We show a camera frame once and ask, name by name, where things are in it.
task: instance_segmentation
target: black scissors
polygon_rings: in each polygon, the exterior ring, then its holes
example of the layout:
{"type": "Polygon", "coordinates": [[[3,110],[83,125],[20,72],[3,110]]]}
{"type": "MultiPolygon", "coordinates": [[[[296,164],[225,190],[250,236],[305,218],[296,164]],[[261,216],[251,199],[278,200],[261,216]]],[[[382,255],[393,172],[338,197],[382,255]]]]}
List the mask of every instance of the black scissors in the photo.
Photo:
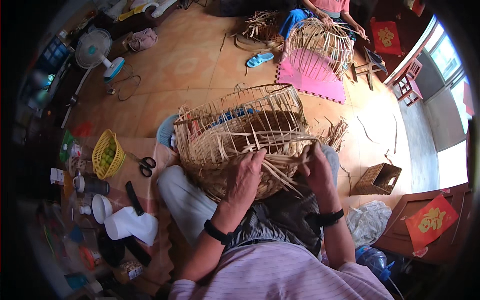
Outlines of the black scissors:
{"type": "Polygon", "coordinates": [[[144,157],[139,159],[135,154],[126,152],[128,157],[136,161],[140,167],[140,173],[145,177],[151,177],[153,174],[152,169],[156,167],[156,161],[151,157],[144,157]]]}

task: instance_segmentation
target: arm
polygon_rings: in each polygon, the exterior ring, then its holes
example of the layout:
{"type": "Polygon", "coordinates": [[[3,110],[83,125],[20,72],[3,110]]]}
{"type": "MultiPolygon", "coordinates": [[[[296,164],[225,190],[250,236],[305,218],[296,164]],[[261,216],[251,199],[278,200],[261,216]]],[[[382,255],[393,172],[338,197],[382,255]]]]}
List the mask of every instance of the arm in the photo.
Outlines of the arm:
{"type": "Polygon", "coordinates": [[[363,29],[362,26],[360,26],[357,22],[355,22],[355,20],[352,18],[352,16],[350,15],[349,12],[346,12],[346,11],[341,11],[340,12],[340,16],[342,17],[343,20],[345,20],[345,22],[347,22],[348,24],[352,25],[353,28],[358,31],[358,33],[360,34],[360,37],[363,38],[363,39],[366,39],[367,36],[365,34],[365,29],[363,29]]]}
{"type": "MultiPolygon", "coordinates": [[[[260,169],[266,150],[255,154],[249,152],[228,173],[226,199],[221,201],[211,219],[212,224],[223,233],[235,231],[245,213],[252,205],[260,184],[260,169]]],[[[193,255],[186,263],[179,279],[199,282],[211,274],[220,260],[225,245],[202,231],[193,255]]]]}
{"type": "MultiPolygon", "coordinates": [[[[299,166],[307,183],[317,198],[320,214],[337,212],[342,209],[335,185],[333,184],[330,164],[322,152],[319,142],[303,149],[302,161],[299,166]]],[[[344,263],[355,262],[355,244],[348,230],[345,217],[341,217],[332,226],[324,227],[325,251],[330,266],[338,269],[344,263]]]]}
{"type": "Polygon", "coordinates": [[[301,0],[303,5],[305,5],[305,7],[313,12],[315,15],[317,15],[320,20],[327,26],[331,26],[333,24],[333,20],[332,18],[330,18],[330,16],[328,14],[326,14],[325,12],[321,11],[318,7],[316,7],[315,5],[313,5],[310,0],[301,0]]]}

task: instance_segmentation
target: blue slipper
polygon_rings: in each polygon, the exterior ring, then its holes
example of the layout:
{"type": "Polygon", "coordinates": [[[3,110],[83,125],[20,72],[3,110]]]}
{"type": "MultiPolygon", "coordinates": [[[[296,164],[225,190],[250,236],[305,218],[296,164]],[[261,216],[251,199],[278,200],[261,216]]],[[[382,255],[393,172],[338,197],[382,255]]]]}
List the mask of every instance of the blue slipper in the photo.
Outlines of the blue slipper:
{"type": "Polygon", "coordinates": [[[262,64],[265,61],[269,61],[273,59],[273,54],[272,53],[265,53],[265,54],[257,54],[251,59],[248,60],[247,66],[250,68],[254,68],[260,64],[262,64]]]}

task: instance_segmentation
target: striped shirt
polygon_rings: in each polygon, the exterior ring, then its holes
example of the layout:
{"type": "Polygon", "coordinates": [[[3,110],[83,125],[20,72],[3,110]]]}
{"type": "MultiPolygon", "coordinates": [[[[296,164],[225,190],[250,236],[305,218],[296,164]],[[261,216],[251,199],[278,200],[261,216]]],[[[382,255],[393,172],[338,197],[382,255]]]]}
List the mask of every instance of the striped shirt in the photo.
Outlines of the striped shirt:
{"type": "Polygon", "coordinates": [[[207,286],[181,279],[169,299],[393,299],[365,266],[334,270],[305,248],[267,242],[234,248],[220,258],[207,286]]]}

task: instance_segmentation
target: woven rectangular box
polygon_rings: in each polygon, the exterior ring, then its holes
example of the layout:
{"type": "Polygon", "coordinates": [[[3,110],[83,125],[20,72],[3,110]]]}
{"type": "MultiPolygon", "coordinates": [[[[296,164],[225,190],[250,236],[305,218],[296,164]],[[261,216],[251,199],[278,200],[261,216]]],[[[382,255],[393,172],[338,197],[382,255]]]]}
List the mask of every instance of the woven rectangular box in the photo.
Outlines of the woven rectangular box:
{"type": "Polygon", "coordinates": [[[390,195],[401,172],[402,168],[381,163],[368,168],[359,182],[357,182],[357,185],[355,185],[355,188],[359,195],[390,195]],[[393,183],[388,184],[392,178],[394,178],[393,183]]]}

